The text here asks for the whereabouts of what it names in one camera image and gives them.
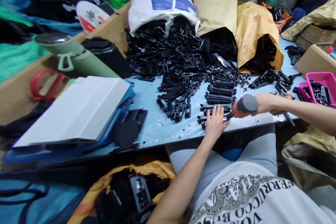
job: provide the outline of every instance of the leg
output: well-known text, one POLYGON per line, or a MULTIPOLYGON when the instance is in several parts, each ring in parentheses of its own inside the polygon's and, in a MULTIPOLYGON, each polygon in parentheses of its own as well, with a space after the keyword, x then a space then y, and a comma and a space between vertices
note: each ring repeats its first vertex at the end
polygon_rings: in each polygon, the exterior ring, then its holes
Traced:
MULTIPOLYGON (((166 151, 169 155, 170 161, 174 166, 175 172, 178 174, 189 158, 198 148, 200 142, 185 141, 166 145, 166 151)), ((189 203, 190 209, 193 208, 196 200, 210 184, 210 182, 227 166, 232 164, 222 156, 214 151, 211 151, 209 157, 204 165, 201 177, 198 181, 194 195, 189 203)))
POLYGON ((237 161, 248 161, 263 166, 274 176, 278 175, 275 148, 275 125, 270 124, 248 131, 252 141, 248 143, 237 161))

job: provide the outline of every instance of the white label with red design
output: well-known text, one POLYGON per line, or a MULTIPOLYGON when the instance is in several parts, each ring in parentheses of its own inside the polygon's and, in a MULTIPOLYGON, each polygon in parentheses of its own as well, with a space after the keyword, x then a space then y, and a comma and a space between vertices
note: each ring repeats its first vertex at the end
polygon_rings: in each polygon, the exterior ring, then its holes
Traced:
POLYGON ((78 2, 76 13, 83 30, 87 34, 109 18, 109 15, 105 11, 88 1, 78 2))

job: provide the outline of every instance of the thermos handle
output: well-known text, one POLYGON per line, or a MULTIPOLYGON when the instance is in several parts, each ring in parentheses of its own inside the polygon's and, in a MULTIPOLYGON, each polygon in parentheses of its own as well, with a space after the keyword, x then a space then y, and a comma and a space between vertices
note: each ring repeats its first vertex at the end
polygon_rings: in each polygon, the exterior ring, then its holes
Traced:
POLYGON ((63 54, 59 55, 59 62, 58 62, 58 70, 63 71, 63 72, 69 72, 74 69, 74 66, 71 61, 71 55, 70 54, 63 54), (64 68, 64 59, 66 59, 66 62, 68 63, 68 67, 64 68))

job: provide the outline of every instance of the black tumbler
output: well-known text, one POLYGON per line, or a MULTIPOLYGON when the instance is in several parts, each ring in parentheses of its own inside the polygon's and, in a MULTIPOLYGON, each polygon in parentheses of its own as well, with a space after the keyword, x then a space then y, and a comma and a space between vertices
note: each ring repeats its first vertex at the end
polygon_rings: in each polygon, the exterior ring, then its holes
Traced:
POLYGON ((121 78, 125 79, 132 76, 132 68, 111 41, 101 37, 93 37, 83 41, 82 46, 96 55, 121 78))

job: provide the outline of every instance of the pink basket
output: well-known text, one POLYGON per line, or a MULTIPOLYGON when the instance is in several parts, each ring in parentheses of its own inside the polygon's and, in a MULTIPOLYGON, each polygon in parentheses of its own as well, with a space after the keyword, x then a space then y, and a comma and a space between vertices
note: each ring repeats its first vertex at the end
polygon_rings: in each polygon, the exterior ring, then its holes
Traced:
POLYGON ((313 100, 310 98, 309 94, 307 94, 307 92, 303 89, 303 88, 306 88, 306 87, 308 87, 307 82, 301 82, 297 91, 300 93, 302 99, 305 102, 313 103, 313 100))
POLYGON ((336 78, 332 73, 330 72, 307 73, 306 80, 314 103, 319 104, 315 99, 314 92, 310 84, 310 80, 323 84, 325 88, 328 88, 331 104, 333 106, 336 106, 336 78))

